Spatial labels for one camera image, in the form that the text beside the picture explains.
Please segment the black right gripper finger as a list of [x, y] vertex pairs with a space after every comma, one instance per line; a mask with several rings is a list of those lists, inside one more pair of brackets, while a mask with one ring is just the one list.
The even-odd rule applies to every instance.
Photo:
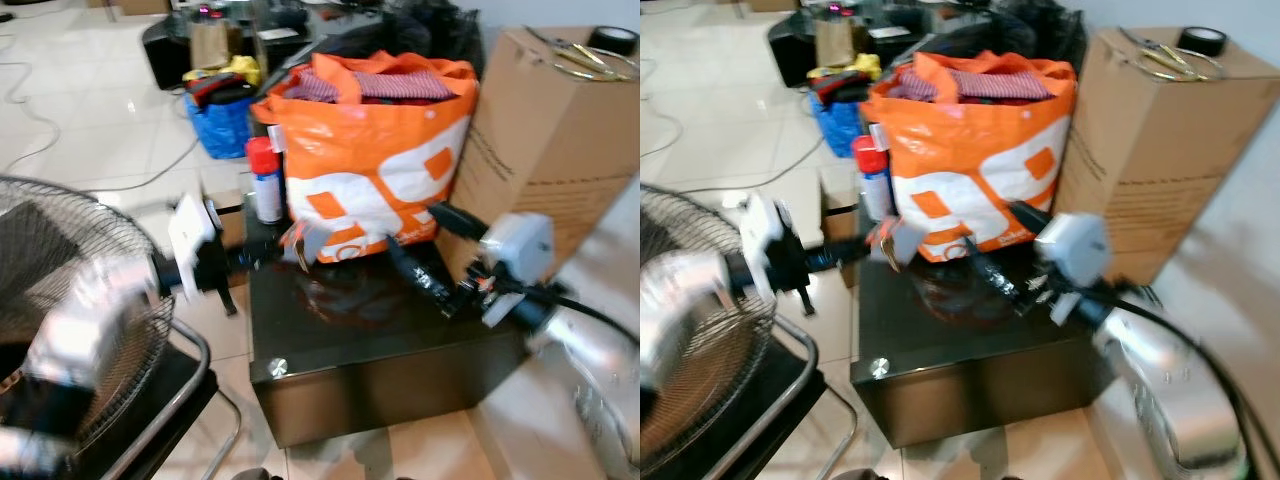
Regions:
[[448, 202], [430, 204], [428, 212], [440, 228], [466, 241], [479, 242], [489, 230], [484, 220]]
[[1037, 209], [1027, 201], [1010, 200], [1006, 202], [1006, 206], [1015, 220], [1034, 237], [1039, 237], [1052, 221], [1052, 216], [1048, 212]]
[[451, 314], [452, 289], [433, 275], [430, 268], [411, 255], [396, 238], [387, 239], [387, 252], [393, 268], [442, 311]]
[[965, 250], [975, 274], [987, 285], [993, 288], [1010, 302], [1020, 301], [1021, 292], [1018, 285], [1004, 274], [1001, 266], [996, 261], [980, 251], [972, 238], [965, 238]]

